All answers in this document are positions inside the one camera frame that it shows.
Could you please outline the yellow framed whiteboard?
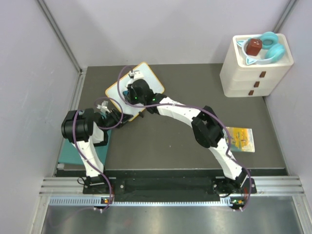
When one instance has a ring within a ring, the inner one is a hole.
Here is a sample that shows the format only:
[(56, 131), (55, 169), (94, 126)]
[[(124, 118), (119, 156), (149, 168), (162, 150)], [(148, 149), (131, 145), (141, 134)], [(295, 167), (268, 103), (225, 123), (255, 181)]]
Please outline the yellow framed whiteboard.
[[(120, 93), (122, 94), (123, 91), (127, 90), (127, 84), (131, 83), (128, 73), (130, 72), (130, 68), (126, 68), (122, 72), (122, 76), (119, 79), (119, 89)], [(149, 84), (150, 88), (153, 90), (154, 93), (164, 93), (165, 88), (159, 79), (156, 77), (150, 66), (146, 62), (141, 62), (139, 65), (133, 68), (133, 70), (139, 70), (144, 75), (144, 80)], [(120, 111), (120, 107), (118, 104), (121, 105), (123, 109), (123, 113), (132, 115), (133, 117), (130, 121), (134, 120), (137, 116), (139, 116), (139, 112), (144, 111), (144, 108), (133, 108), (129, 105), (126, 105), (125, 102), (120, 98), (117, 92), (117, 82), (111, 85), (109, 88), (106, 89), (105, 94), (107, 97), (114, 99), (112, 103), (117, 107)]]

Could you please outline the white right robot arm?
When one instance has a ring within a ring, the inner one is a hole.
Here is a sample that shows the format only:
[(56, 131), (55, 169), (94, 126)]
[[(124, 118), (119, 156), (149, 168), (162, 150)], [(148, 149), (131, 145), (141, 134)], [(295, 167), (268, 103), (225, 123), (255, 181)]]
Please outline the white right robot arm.
[(132, 107), (141, 104), (151, 114), (171, 117), (190, 126), (197, 143), (209, 149), (219, 162), (229, 190), (239, 193), (245, 188), (248, 171), (235, 159), (229, 147), (229, 133), (224, 134), (225, 126), (212, 108), (183, 105), (164, 94), (153, 92), (143, 79), (127, 85), (127, 91), (123, 91), (122, 96)]

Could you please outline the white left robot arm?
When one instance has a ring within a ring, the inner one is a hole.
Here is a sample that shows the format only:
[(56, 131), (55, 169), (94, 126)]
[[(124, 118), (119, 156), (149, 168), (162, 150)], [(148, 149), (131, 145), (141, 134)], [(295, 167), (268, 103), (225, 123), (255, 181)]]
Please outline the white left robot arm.
[(105, 114), (95, 112), (92, 108), (67, 113), (61, 124), (61, 133), (77, 149), (85, 166), (85, 187), (94, 187), (102, 194), (109, 191), (111, 182), (104, 177), (105, 167), (97, 155), (96, 147), (106, 146), (108, 130), (123, 126), (132, 117), (116, 109)]

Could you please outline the teal cloth mat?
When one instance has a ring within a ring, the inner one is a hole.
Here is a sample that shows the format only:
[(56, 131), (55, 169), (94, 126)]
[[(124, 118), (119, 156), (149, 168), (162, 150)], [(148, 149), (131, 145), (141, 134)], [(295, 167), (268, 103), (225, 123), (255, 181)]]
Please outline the teal cloth mat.
[[(95, 146), (95, 150), (100, 161), (105, 164), (106, 156), (108, 153), (109, 142), (111, 138), (111, 130), (107, 132), (108, 134), (108, 142), (106, 146)], [(63, 164), (74, 164), (83, 166), (83, 162), (81, 160), (80, 154), (67, 139), (64, 142), (63, 148), (61, 150), (58, 163)]]

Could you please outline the white three drawer cabinet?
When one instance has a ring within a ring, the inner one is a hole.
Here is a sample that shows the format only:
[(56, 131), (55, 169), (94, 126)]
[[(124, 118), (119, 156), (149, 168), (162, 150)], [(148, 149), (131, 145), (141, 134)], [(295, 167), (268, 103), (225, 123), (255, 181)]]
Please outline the white three drawer cabinet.
[[(255, 38), (260, 35), (233, 36), (225, 57), (220, 79), (224, 95), (229, 98), (268, 96), (292, 67), (294, 61), (284, 34), (277, 33), (279, 43), (286, 48), (284, 57), (267, 65), (246, 65), (245, 56), (236, 44), (238, 40)], [(257, 59), (262, 59), (266, 51), (261, 51)]]

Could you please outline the colourful picture book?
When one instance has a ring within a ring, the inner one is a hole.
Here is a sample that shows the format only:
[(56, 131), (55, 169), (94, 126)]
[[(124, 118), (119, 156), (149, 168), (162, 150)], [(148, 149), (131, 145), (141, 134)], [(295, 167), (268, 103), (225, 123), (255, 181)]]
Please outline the colourful picture book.
[(231, 136), (232, 152), (255, 152), (253, 130), (251, 128), (227, 127)]

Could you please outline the brown cube toy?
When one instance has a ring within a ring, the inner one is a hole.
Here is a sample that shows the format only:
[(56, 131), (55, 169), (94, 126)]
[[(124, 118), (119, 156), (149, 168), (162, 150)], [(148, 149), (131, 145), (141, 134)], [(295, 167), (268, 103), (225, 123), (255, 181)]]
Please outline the brown cube toy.
[(262, 41), (260, 39), (250, 39), (246, 47), (246, 54), (257, 56), (262, 49)]

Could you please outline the teal cat ear headphones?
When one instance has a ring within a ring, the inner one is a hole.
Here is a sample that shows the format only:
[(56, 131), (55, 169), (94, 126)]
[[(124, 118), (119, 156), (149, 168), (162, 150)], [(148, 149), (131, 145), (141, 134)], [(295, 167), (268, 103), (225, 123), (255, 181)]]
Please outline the teal cat ear headphones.
[(260, 39), (262, 41), (261, 51), (266, 51), (265, 56), (262, 59), (259, 59), (256, 58), (256, 56), (247, 55), (246, 47), (250, 39), (252, 38), (238, 40), (236, 42), (236, 44), (241, 48), (243, 55), (245, 56), (246, 65), (267, 65), (271, 63), (276, 63), (281, 60), (286, 53), (285, 46), (278, 41), (278, 35), (273, 32), (265, 32), (264, 34), (254, 38)]

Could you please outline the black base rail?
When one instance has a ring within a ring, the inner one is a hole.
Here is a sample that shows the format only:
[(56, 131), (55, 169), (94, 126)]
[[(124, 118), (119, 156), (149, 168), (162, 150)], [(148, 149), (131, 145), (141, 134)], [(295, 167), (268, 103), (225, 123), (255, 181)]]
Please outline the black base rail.
[(253, 179), (246, 178), (242, 182), (227, 178), (209, 177), (133, 177), (112, 178), (112, 193), (116, 196), (160, 197), (174, 193), (195, 195), (228, 195), (242, 192), (255, 193)]

